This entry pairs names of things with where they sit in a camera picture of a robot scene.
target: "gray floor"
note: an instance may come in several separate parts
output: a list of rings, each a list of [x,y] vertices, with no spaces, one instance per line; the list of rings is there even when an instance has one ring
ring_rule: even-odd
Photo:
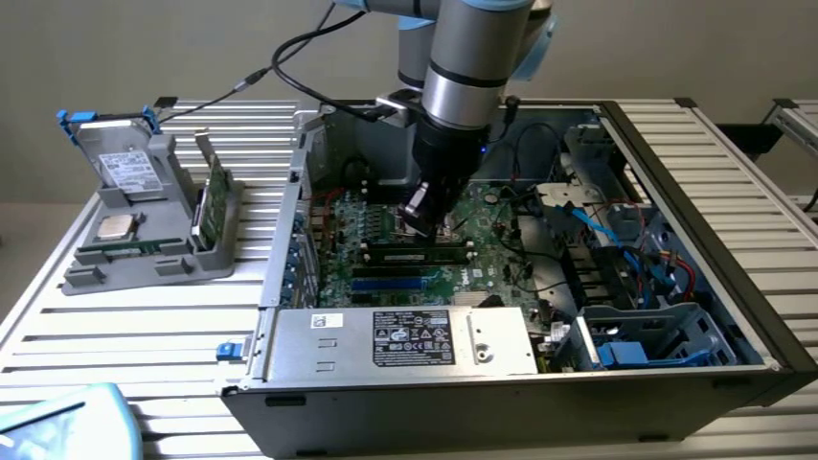
[[[0,321],[80,209],[79,204],[0,203]]]

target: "motherboard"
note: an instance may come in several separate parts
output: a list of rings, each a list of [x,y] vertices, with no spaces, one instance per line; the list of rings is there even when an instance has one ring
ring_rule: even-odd
[[[499,229],[512,226],[503,206],[508,190],[470,184],[434,242],[417,238],[396,204],[375,204],[365,190],[329,193],[312,208],[319,306],[484,303],[520,307],[524,317],[534,318],[534,282],[518,268],[518,253],[500,244]]]

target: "green circuit board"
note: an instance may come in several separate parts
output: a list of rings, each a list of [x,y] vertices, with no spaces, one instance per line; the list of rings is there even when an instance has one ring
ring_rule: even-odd
[[[536,294],[526,292],[535,289],[532,280],[519,279],[518,286],[514,286],[503,276],[506,265],[516,274],[519,268],[514,261],[519,261],[519,256],[500,245],[492,231],[502,205],[490,204],[486,195],[499,197],[500,189],[488,184],[470,184],[439,230],[436,243],[443,248],[426,252],[430,259],[435,256],[444,258],[448,253],[467,251],[458,248],[470,244],[472,256],[468,263],[427,266],[395,250],[389,252],[396,258],[395,267],[387,269],[400,270],[411,265],[411,274],[396,276],[393,284],[379,277],[383,267],[363,263],[360,247],[363,242],[397,247],[415,241],[413,231],[403,223],[396,206],[368,204],[364,195],[344,192],[329,204],[331,211],[324,207],[313,209],[313,235],[323,275],[319,305],[323,308],[476,305],[480,298],[495,294],[506,306],[520,307],[524,312],[535,310]],[[498,222],[507,224],[508,215],[506,208]],[[400,262],[400,257],[408,258],[408,264]]]

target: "robotic arm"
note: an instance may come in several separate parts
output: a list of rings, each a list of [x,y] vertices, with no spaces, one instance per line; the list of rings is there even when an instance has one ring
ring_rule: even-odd
[[[551,2],[336,3],[401,15],[399,78],[421,95],[413,93],[420,103],[412,106],[412,158],[420,179],[400,213],[417,233],[432,237],[479,168],[506,83],[515,69],[528,80],[544,56],[554,27]]]

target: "warning label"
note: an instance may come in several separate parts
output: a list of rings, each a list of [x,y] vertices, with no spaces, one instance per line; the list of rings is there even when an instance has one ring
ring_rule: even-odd
[[[372,362],[377,367],[455,363],[447,310],[375,311]]]
[[[99,155],[116,187],[124,193],[153,192],[163,189],[148,155],[143,151]]]

